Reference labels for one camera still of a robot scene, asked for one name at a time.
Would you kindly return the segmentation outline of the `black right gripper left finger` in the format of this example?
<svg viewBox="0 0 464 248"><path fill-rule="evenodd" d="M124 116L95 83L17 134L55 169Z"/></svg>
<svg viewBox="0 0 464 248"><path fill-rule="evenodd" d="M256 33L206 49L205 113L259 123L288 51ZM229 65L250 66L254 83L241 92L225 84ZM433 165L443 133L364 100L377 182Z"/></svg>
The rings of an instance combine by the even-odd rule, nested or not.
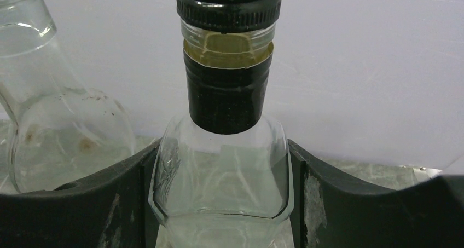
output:
<svg viewBox="0 0 464 248"><path fill-rule="evenodd" d="M1 247L155 247L148 192L158 147L53 191L1 195Z"/></svg>

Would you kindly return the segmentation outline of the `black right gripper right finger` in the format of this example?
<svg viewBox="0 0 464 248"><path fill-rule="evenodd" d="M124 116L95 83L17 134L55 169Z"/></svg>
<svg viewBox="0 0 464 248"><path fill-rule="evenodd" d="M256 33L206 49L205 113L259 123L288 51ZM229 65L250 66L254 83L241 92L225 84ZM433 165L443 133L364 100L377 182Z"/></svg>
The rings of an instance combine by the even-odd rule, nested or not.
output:
<svg viewBox="0 0 464 248"><path fill-rule="evenodd" d="M289 141L296 247L463 247L463 176L393 190Z"/></svg>

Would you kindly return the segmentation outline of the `clear round glass bottle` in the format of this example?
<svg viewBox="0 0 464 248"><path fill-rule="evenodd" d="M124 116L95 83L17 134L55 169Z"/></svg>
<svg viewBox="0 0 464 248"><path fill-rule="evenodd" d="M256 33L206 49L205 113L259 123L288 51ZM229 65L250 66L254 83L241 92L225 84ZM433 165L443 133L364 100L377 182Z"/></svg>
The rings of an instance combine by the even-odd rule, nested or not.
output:
<svg viewBox="0 0 464 248"><path fill-rule="evenodd" d="M135 154L123 106L78 79L56 33L44 0L1 0L1 105L19 193L55 190Z"/></svg>

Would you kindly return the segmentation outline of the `clear square whisky bottle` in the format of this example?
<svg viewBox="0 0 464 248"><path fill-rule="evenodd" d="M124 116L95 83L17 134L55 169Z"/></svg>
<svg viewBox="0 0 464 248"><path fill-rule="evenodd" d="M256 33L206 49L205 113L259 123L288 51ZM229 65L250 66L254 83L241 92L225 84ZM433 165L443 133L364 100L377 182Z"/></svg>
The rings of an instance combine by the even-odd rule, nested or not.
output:
<svg viewBox="0 0 464 248"><path fill-rule="evenodd" d="M160 141L149 204L172 247L270 247L289 224L282 124L262 114L282 0L176 0L188 112Z"/></svg>

